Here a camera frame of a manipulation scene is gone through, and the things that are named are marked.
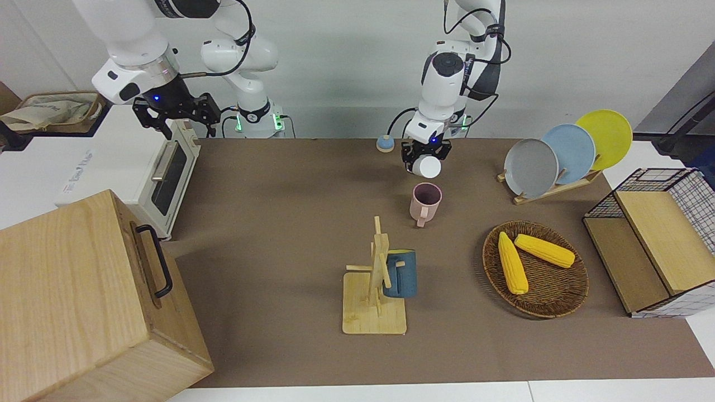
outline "plate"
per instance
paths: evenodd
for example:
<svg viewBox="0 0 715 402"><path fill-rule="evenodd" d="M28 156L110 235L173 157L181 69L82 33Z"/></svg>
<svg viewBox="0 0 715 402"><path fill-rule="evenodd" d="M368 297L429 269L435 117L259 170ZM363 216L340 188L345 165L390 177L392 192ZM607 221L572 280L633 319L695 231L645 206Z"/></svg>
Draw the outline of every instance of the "plate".
<svg viewBox="0 0 715 402"><path fill-rule="evenodd" d="M523 233L568 248L576 254L570 268L561 268L517 248L524 265L529 291L523 295L509 292L499 258L499 232L506 232L511 240ZM539 318L556 318L573 313L588 296L588 275L581 256L555 230L525 220L511 220L492 229L482 248L484 271L496 292L519 311Z"/></svg>
<svg viewBox="0 0 715 402"><path fill-rule="evenodd" d="M556 184L567 185L588 174L596 158L596 146L590 134L575 124L561 124L549 130L542 138L558 160L558 168L566 171Z"/></svg>
<svg viewBox="0 0 715 402"><path fill-rule="evenodd" d="M593 170L603 170L620 162L626 156L633 142L633 130L622 114L601 109L586 113L576 121L576 125L586 130L596 145L600 155L593 163Z"/></svg>
<svg viewBox="0 0 715 402"><path fill-rule="evenodd" d="M558 176L553 149L540 139L522 139L506 154L504 178L511 191L524 198L537 198L551 189Z"/></svg>

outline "corn cob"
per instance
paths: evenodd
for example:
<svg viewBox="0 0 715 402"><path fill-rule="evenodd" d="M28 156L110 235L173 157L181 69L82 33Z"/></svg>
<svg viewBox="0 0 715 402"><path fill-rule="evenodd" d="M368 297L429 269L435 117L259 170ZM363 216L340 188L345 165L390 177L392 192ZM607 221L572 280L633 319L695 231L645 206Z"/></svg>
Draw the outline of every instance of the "corn cob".
<svg viewBox="0 0 715 402"><path fill-rule="evenodd" d="M514 245L529 254L562 268L571 267L573 265L573 261L576 260L576 256L571 252L571 250L529 235L516 236Z"/></svg>
<svg viewBox="0 0 715 402"><path fill-rule="evenodd" d="M504 232L499 232L499 259L504 270L506 286L515 295L522 295L529 291L529 282L526 280L524 265L519 259L519 253L514 247L514 243Z"/></svg>

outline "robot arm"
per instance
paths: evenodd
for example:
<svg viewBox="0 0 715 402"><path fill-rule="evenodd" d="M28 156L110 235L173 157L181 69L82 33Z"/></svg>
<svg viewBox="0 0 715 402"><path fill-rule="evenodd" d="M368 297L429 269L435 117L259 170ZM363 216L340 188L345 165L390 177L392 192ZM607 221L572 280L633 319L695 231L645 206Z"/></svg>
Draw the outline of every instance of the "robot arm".
<svg viewBox="0 0 715 402"><path fill-rule="evenodd" d="M213 72L225 72L243 62L240 68L224 75L223 78L233 87L237 99L237 118L242 135L251 138L273 136L278 127L280 108L266 95L263 82L253 73L272 70L278 64L278 51L269 40L255 32L249 21L245 24L246 13L235 0L222 0L221 5L211 18L216 28L228 37L204 42L201 58L206 67Z"/></svg>
<svg viewBox="0 0 715 402"><path fill-rule="evenodd" d="M414 139L402 150L408 171L425 177L439 174L439 161L451 149L445 131L464 114L467 98L484 100L495 95L503 63L505 2L456 0L460 26L469 33L470 41L438 41L427 58L421 99L405 129ZM429 171L423 166L430 166Z"/></svg>
<svg viewBox="0 0 715 402"><path fill-rule="evenodd" d="M208 93L193 97L184 78L224 76L239 89L237 95L241 105L258 104L256 99L259 98L263 100L262 107L267 103L262 82L237 73L239 64L242 72L256 72L272 69L277 63L275 46L255 34L250 12L243 1L72 1L109 53L109 60L94 75L92 84L113 103L123 104L133 99L134 112L144 127L160 130L169 139L171 131L165 120L187 118L205 124L209 135L215 135L213 125L220 121L221 110ZM167 39L156 28L154 13L157 10L169 18L211 18L220 31L231 37L225 41L207 41L202 49L202 56L212 54L205 60L217 73L179 74L179 65L174 58L176 50L170 48ZM249 14L249 23L242 24L246 14ZM252 52L247 57L251 44Z"/></svg>

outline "gray plate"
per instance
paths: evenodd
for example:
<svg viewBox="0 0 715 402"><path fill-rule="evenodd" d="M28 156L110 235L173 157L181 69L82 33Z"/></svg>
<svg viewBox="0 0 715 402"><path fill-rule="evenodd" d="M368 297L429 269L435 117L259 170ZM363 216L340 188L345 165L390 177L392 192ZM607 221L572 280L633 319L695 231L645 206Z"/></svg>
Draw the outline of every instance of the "gray plate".
<svg viewBox="0 0 715 402"><path fill-rule="evenodd" d="M556 153L540 139L522 139L504 161L506 184L514 194L537 198L551 189L558 176Z"/></svg>

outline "wooden shelf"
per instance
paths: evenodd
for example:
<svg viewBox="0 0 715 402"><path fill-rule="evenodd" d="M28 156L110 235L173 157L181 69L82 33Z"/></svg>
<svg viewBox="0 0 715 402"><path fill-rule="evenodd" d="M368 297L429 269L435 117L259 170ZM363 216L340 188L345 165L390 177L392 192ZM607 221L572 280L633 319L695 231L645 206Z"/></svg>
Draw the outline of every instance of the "wooden shelf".
<svg viewBox="0 0 715 402"><path fill-rule="evenodd" d="M626 218L586 218L588 233L627 313L669 297L663 281Z"/></svg>
<svg viewBox="0 0 715 402"><path fill-rule="evenodd" d="M715 279L715 258L668 192L616 192L671 295Z"/></svg>

